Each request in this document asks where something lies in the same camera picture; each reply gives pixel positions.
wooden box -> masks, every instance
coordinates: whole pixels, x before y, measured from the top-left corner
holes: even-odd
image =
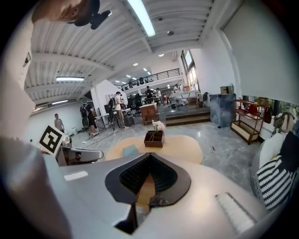
[[[158,147],[162,148],[163,144],[165,142],[165,136],[164,131],[148,131],[144,138],[144,145],[145,147]]]

grey floor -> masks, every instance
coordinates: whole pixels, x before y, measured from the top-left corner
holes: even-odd
[[[164,116],[169,112],[179,112],[190,108],[181,107],[175,111],[165,105],[160,106],[160,119],[164,121]],[[147,131],[152,130],[152,125],[144,126],[137,122],[141,122],[140,117],[135,119],[135,124],[127,131],[119,131],[117,128],[113,132],[110,128],[101,131],[99,135],[89,140],[86,140],[88,138],[86,133],[79,133],[72,137],[73,146],[101,150],[106,155],[107,151],[117,142],[128,137],[145,136]],[[249,164],[260,147],[260,143],[256,142],[248,145],[229,127],[219,129],[211,122],[166,127],[166,136],[180,134],[188,135],[199,143],[204,155],[203,165],[216,169],[250,194],[253,194],[250,185]]]

white wall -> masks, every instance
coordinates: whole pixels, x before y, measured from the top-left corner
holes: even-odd
[[[106,114],[104,105],[108,104],[106,95],[115,94],[120,91],[124,99],[125,104],[128,104],[128,98],[125,92],[122,92],[114,84],[107,80],[103,80],[101,83],[97,84],[91,89],[91,94],[93,98],[93,104],[96,109],[100,109],[101,115]]]
[[[224,28],[243,95],[299,105],[299,57],[288,34],[260,1],[245,1]]]
[[[157,74],[167,70],[180,68],[178,61],[172,61],[172,53],[167,53],[163,57],[155,56],[150,65],[151,73]]]
[[[220,87],[230,83],[235,88],[235,76],[226,47],[215,29],[212,29],[202,48],[191,49],[196,76],[202,93],[220,94]]]
[[[22,139],[26,142],[30,142],[30,139],[32,139],[32,143],[37,144],[46,126],[54,126],[54,115],[56,113],[64,124],[65,132],[71,133],[71,128],[74,127],[78,130],[82,129],[81,105],[82,102],[76,102],[30,116]]]

wooden table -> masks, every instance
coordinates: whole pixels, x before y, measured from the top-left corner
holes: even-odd
[[[143,141],[144,137],[132,137],[120,141],[107,152],[106,160],[122,158],[122,150],[125,147],[134,144],[139,153],[156,152],[164,155],[174,156],[178,159],[190,161],[197,164],[202,163],[203,154],[200,146],[194,138],[191,138],[189,136],[166,136],[163,148],[145,147]],[[151,177],[151,175],[149,175],[136,197],[136,205],[143,207],[146,212],[149,212],[149,199],[154,195],[155,184],[153,178]]]
[[[106,155],[106,160],[122,158],[125,147],[135,145],[139,153],[161,153],[176,158],[201,164],[203,154],[198,142],[186,135],[165,136],[163,148],[145,147],[144,137],[127,138],[113,146]]]

balcony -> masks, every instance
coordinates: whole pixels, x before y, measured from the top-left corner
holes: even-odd
[[[138,80],[133,80],[124,85],[116,85],[116,86],[124,92],[130,92],[130,91],[138,90],[139,88],[141,88],[140,86],[144,87],[152,83],[155,84],[160,82],[163,83],[163,82],[171,81],[172,79],[177,80],[178,77],[180,76],[181,74],[179,69],[173,69],[173,70],[160,72],[154,75],[150,75],[147,77],[143,77]]]

